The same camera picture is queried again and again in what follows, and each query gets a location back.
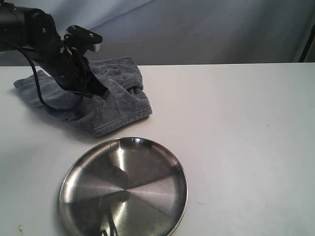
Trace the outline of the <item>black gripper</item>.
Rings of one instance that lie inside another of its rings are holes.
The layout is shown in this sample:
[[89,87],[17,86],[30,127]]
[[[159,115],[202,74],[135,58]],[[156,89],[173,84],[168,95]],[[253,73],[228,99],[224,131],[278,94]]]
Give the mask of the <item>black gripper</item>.
[[73,93],[84,92],[86,97],[94,95],[106,100],[110,91],[94,75],[84,54],[101,43],[102,37],[78,36],[30,36],[29,46],[34,49],[30,57],[55,79],[64,90]]

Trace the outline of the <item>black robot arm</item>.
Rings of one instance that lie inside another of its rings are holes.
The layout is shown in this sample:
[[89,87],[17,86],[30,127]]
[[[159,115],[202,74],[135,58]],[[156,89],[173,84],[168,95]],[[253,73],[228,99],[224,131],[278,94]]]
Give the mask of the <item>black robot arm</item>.
[[66,91],[107,98],[109,89],[96,78],[84,56],[88,50],[96,52],[102,41],[101,35],[78,25],[69,26],[61,37],[50,14],[0,2],[0,50],[20,49]]

